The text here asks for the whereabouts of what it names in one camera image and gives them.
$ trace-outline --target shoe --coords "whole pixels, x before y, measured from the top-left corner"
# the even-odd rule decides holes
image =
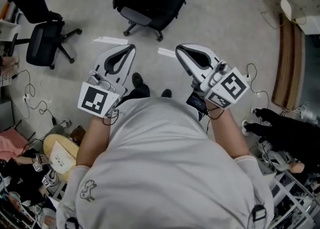
[[[253,115],[255,115],[256,114],[256,112],[257,112],[257,110],[256,109],[260,109],[259,107],[257,107],[257,108],[251,108],[250,109],[250,114],[253,114]]]
[[[62,128],[69,128],[72,123],[71,123],[71,120],[69,120],[68,118],[62,120],[59,125],[62,127]]]
[[[132,84],[135,88],[144,84],[144,80],[142,79],[142,77],[139,73],[135,72],[134,74],[132,74]]]
[[[162,92],[161,97],[163,98],[172,98],[172,92],[170,89],[165,89],[164,92]]]
[[[265,120],[263,120],[262,118],[260,119],[260,124],[261,125],[266,125],[268,122],[267,121],[265,121]]]
[[[247,122],[247,120],[243,120],[241,121],[241,131],[242,131],[242,134],[244,134],[245,136],[249,136],[250,132],[246,130],[245,126],[248,124],[249,122]]]

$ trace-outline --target wooden board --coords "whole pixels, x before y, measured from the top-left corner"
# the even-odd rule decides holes
[[[302,32],[286,17],[280,17],[280,51],[272,102],[292,110],[297,101],[302,66]]]
[[[58,135],[58,134],[51,134],[48,135],[43,142],[43,151],[44,154],[49,158],[52,149],[54,148],[54,145],[56,143],[56,141],[58,141],[60,143],[60,145],[63,146],[63,148],[72,155],[73,158],[77,158],[77,153],[79,150],[79,146],[77,146],[74,142],[72,142],[69,138],[66,138],[63,135]],[[58,176],[61,177],[62,179],[64,179],[65,181],[68,182],[69,179],[69,175],[71,170],[74,168],[75,166],[73,166],[71,169],[69,169],[69,171],[67,171],[65,174],[61,175],[59,173]]]

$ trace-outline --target white paper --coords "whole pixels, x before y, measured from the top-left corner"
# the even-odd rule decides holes
[[[99,43],[111,43],[111,44],[119,44],[119,45],[127,45],[128,44],[127,39],[118,39],[118,38],[113,38],[113,37],[108,37],[108,36],[99,37],[97,39],[94,39],[93,41],[99,42]]]
[[[76,165],[76,159],[58,141],[54,143],[49,160],[51,167],[60,174],[65,174]]]
[[[174,52],[173,50],[165,49],[163,47],[160,47],[158,49],[158,54],[164,55],[164,56],[167,56],[167,57],[171,57],[171,58],[175,58],[175,59],[177,58],[176,52]]]

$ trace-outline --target table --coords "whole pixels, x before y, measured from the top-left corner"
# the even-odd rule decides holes
[[[59,134],[50,134],[43,141],[43,151],[47,157],[50,157],[51,151],[54,148],[54,145],[58,141],[66,151],[72,155],[73,158],[77,158],[77,153],[79,146],[72,142],[69,138],[59,135]],[[68,182],[69,175],[74,166],[65,174],[58,174],[58,176]]]

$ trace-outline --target gray floor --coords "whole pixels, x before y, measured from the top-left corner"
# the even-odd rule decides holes
[[[57,118],[69,118],[73,127],[88,126],[90,115],[77,109],[78,97],[83,81],[88,79],[97,57],[114,44],[94,42],[94,39],[107,36],[125,39],[123,31],[128,27],[128,20],[112,8],[112,0],[46,0],[50,10],[60,13],[65,20],[65,32],[81,28],[82,35],[69,39],[64,47],[75,63],[69,62],[61,52],[56,54],[55,69],[36,67],[26,63],[27,45],[16,47],[15,54],[20,57],[20,70],[31,73],[31,83],[35,87],[35,97],[30,100],[32,106],[45,100],[48,108]],[[275,83],[279,32],[271,28],[261,17],[260,12],[266,7],[260,0],[186,0],[178,19],[163,31],[164,40],[156,41],[151,29],[138,28],[127,37],[129,43],[137,48],[131,74],[139,72],[146,84],[152,89],[152,95],[160,96],[170,88],[173,98],[185,102],[191,94],[192,79],[188,77],[178,60],[158,54],[158,48],[174,50],[178,44],[195,43],[211,48],[219,57],[231,66],[246,74],[246,65],[254,63],[258,69],[257,79],[253,84],[256,90],[266,90],[272,95]],[[22,16],[20,38],[29,38],[34,25]],[[249,72],[255,73],[252,67]],[[125,86],[131,90],[131,74]],[[24,116],[28,115],[22,96],[28,83],[28,75],[21,74],[9,87],[15,105]],[[250,107],[265,107],[265,94],[247,94],[231,109],[238,124],[244,118],[250,119]],[[202,120],[207,127],[208,118]],[[44,136],[51,128],[49,113],[40,115],[37,110],[30,112],[30,118],[24,122],[29,131],[36,131],[37,137]]]

